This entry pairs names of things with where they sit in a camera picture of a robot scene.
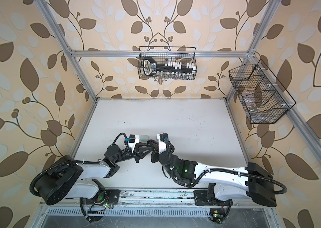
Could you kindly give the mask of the mint green charging case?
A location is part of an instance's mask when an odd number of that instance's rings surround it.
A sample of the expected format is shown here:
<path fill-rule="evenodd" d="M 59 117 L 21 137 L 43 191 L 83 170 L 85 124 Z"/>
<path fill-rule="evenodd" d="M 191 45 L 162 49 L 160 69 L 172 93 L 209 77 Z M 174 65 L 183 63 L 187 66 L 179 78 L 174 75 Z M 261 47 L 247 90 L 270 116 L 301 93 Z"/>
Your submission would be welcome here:
<path fill-rule="evenodd" d="M 147 142 L 149 140 L 149 136 L 147 135 L 140 135 L 140 141 L 141 142 Z"/>

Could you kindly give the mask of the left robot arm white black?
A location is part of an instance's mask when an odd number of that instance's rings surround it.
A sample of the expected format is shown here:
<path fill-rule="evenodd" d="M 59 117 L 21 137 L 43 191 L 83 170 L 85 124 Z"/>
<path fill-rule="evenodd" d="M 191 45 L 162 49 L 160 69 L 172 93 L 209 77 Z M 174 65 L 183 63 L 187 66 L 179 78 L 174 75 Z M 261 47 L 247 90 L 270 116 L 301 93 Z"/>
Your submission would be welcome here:
<path fill-rule="evenodd" d="M 113 177 L 120 169 L 118 163 L 134 159 L 139 162 L 150 153 L 158 152 L 158 142 L 140 142 L 138 135 L 124 137 L 125 148 L 116 142 L 109 145 L 104 158 L 98 161 L 74 160 L 66 155 L 39 173 L 30 183 L 32 195 L 41 197 L 50 206 L 63 199 L 89 199 L 106 204 L 109 196 L 100 179 Z"/>

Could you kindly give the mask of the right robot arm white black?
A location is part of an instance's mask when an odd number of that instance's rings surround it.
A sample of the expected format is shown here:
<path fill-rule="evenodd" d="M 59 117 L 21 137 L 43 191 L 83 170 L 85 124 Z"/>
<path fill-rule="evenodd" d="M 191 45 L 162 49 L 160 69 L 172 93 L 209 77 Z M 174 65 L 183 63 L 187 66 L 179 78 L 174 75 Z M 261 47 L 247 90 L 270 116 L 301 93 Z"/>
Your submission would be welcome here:
<path fill-rule="evenodd" d="M 194 188 L 201 183 L 208 185 L 211 197 L 227 201 L 251 199 L 266 207 L 276 207 L 276 195 L 287 193 L 287 187 L 274 180 L 272 175 L 256 163 L 246 167 L 225 168 L 200 162 L 181 160 L 174 155 L 175 148 L 168 138 L 149 140 L 152 163 L 162 165 L 165 176 L 184 188 Z"/>

